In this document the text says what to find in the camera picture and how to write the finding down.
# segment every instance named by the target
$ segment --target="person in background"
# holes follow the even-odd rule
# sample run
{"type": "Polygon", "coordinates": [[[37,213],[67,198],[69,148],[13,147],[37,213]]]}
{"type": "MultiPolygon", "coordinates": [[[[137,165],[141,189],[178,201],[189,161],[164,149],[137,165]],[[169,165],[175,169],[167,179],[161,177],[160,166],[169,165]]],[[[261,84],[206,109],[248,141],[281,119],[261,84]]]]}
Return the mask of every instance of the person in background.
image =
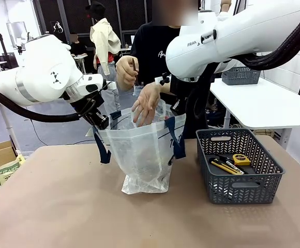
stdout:
{"type": "Polygon", "coordinates": [[[71,41],[73,42],[71,46],[71,55],[72,57],[78,56],[78,55],[87,55],[87,47],[85,44],[79,41],[79,36],[77,33],[71,33],[71,41]]]}
{"type": "MultiPolygon", "coordinates": [[[[105,18],[105,6],[97,1],[86,7],[88,15],[96,24],[91,27],[90,39],[95,44],[96,52],[94,57],[94,68],[107,81],[116,82],[116,70],[114,56],[121,48],[119,37],[112,30],[108,20],[105,18]]],[[[107,114],[120,110],[119,91],[103,90],[104,107],[107,114]]]]}
{"type": "MultiPolygon", "coordinates": [[[[222,0],[221,6],[228,11],[231,0],[222,0]]],[[[170,94],[170,83],[156,85],[155,78],[169,70],[166,65],[166,50],[170,42],[180,33],[183,16],[197,14],[197,2],[193,0],[157,0],[153,8],[156,13],[154,20],[143,24],[137,31],[131,48],[131,56],[123,56],[117,62],[117,82],[122,90],[133,88],[138,76],[143,82],[142,89],[132,110],[135,111],[134,122],[141,116],[139,125],[148,125],[155,116],[155,109],[162,98],[166,103],[173,104],[176,97],[170,94]],[[135,61],[137,71],[133,70],[135,61]]]]}

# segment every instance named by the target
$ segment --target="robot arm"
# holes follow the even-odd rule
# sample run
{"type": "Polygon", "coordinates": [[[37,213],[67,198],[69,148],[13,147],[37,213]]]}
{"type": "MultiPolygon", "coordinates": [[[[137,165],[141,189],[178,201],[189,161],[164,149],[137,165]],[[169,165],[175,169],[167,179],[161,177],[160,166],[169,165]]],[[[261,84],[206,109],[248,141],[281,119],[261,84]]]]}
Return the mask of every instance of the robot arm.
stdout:
{"type": "MultiPolygon", "coordinates": [[[[200,76],[210,63],[223,63],[236,55],[274,51],[300,23],[300,0],[254,5],[224,21],[213,12],[199,13],[199,25],[181,28],[168,46],[166,62],[179,79],[200,76]]],[[[219,65],[216,72],[234,63],[219,65]]]]}
{"type": "Polygon", "coordinates": [[[63,97],[74,107],[79,118],[85,117],[101,129],[107,127],[107,117],[97,110],[103,103],[99,91],[106,86],[115,89],[115,82],[106,82],[100,74],[83,75],[69,53],[70,46],[62,44],[53,35],[33,39],[26,48],[24,67],[0,72],[0,94],[18,106],[63,97]]]}

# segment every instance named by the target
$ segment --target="black cap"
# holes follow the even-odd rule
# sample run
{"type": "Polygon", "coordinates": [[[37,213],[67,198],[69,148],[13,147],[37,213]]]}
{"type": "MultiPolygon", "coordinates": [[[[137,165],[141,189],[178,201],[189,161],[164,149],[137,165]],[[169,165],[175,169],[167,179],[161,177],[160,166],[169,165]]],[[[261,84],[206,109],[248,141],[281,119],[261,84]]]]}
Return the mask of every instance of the black cap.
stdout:
{"type": "Polygon", "coordinates": [[[97,1],[93,1],[91,5],[86,7],[88,14],[97,21],[102,20],[105,15],[105,6],[97,1]]]}

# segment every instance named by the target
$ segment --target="floor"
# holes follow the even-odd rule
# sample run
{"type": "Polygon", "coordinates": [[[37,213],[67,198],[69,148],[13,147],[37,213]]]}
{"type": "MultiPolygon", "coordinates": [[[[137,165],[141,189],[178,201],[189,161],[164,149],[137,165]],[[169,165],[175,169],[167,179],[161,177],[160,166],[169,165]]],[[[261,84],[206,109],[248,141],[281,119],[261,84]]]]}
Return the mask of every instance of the floor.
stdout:
{"type": "MultiPolygon", "coordinates": [[[[135,100],[136,97],[132,95],[132,91],[120,92],[120,103],[122,109],[131,107],[135,100]]],[[[64,115],[73,113],[74,111],[71,105],[64,100],[40,103],[28,107],[28,109],[37,113],[48,115],[64,115]]],[[[99,109],[103,114],[106,114],[103,105],[99,109]]],[[[6,110],[23,152],[32,152],[37,148],[44,146],[44,144],[37,138],[29,119],[21,117],[8,109],[6,110]]],[[[79,141],[92,140],[91,137],[85,137],[90,125],[84,119],[68,123],[43,123],[34,121],[34,126],[39,138],[48,145],[65,145],[79,141]]],[[[7,140],[9,140],[9,135],[0,113],[0,142],[7,140]]]]}

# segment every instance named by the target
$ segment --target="gray plastic basket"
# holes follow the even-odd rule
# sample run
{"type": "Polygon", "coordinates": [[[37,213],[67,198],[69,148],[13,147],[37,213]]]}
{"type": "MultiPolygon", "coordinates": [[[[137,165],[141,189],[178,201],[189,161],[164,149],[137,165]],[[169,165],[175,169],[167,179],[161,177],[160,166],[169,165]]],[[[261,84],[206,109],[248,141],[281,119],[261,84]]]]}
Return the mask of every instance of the gray plastic basket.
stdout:
{"type": "Polygon", "coordinates": [[[197,131],[197,153],[207,194],[213,204],[269,204],[278,189],[284,169],[248,129],[197,131]],[[231,175],[209,163],[214,155],[244,154],[249,174],[231,175]]]}
{"type": "Polygon", "coordinates": [[[258,84],[260,71],[248,67],[233,67],[222,73],[222,81],[227,85],[258,84]]]}

